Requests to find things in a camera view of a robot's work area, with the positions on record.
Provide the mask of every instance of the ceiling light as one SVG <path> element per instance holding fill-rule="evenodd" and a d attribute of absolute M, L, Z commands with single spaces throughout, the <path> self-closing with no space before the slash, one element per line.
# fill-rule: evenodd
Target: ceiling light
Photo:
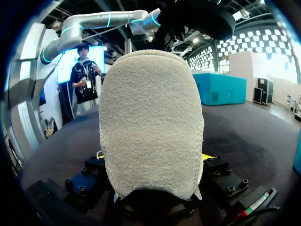
<path fill-rule="evenodd" d="M 250 18 L 250 13 L 246 11 L 244 8 L 240 10 L 240 13 L 241 13 L 241 18 L 243 18 L 244 20 Z"/>
<path fill-rule="evenodd" d="M 238 12 L 234 13 L 232 16 L 237 21 L 237 20 L 239 20 L 241 18 L 241 13 L 240 13 L 240 11 L 238 11 Z"/>
<path fill-rule="evenodd" d="M 193 42 L 193 44 L 198 43 L 198 38 L 195 38 L 192 42 Z"/>
<path fill-rule="evenodd" d="M 206 35 L 206 34 L 204 34 L 203 37 L 204 37 L 205 40 L 210 40 L 211 39 L 210 36 Z"/>

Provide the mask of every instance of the fuzzy fabric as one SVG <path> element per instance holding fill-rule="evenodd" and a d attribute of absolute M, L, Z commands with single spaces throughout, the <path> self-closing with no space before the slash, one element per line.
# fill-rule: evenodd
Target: fuzzy fabric
<path fill-rule="evenodd" d="M 121 57 L 100 97 L 100 143 L 116 193 L 161 189 L 182 199 L 203 171 L 204 119 L 187 63 L 158 50 Z"/>

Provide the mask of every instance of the man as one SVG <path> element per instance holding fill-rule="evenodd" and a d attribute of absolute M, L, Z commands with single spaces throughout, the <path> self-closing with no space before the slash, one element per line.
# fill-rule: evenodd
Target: man
<path fill-rule="evenodd" d="M 77 48 L 78 62 L 72 68 L 70 81 L 75 88 L 80 113 L 83 114 L 95 105 L 98 105 L 95 77 L 102 72 L 94 61 L 87 58 L 89 46 L 80 44 Z"/>

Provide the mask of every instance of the lanyard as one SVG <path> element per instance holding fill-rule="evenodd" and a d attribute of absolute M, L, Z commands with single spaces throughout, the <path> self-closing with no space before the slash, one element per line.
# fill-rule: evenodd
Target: lanyard
<path fill-rule="evenodd" d="M 89 80 L 89 74 L 88 74 L 88 65 L 86 66 L 86 68 L 83 66 L 85 74 L 87 75 L 87 79 Z"/>

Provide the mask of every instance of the checkered wall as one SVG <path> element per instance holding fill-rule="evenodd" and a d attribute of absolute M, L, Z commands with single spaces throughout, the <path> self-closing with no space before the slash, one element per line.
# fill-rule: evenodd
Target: checkered wall
<path fill-rule="evenodd" d="M 241 32 L 229 40 L 219 41 L 217 44 L 219 72 L 230 72 L 229 54 L 244 51 L 261 53 L 267 60 L 277 59 L 284 69 L 296 73 L 292 47 L 287 41 L 286 33 L 281 33 L 279 29 Z"/>
<path fill-rule="evenodd" d="M 214 68 L 214 61 L 212 46 L 207 46 L 197 55 L 189 58 L 190 69 L 214 72 L 217 70 Z"/>

